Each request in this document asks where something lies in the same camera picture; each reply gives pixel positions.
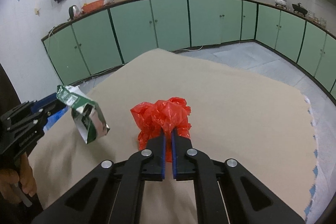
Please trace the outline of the person left hand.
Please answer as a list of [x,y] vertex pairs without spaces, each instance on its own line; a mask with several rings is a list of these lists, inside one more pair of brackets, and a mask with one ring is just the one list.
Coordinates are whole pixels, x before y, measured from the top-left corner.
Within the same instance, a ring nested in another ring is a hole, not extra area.
[[12,169],[1,169],[1,195],[14,205],[21,202],[21,198],[12,189],[19,182],[24,194],[33,197],[37,193],[37,184],[26,153],[21,155],[19,173]]

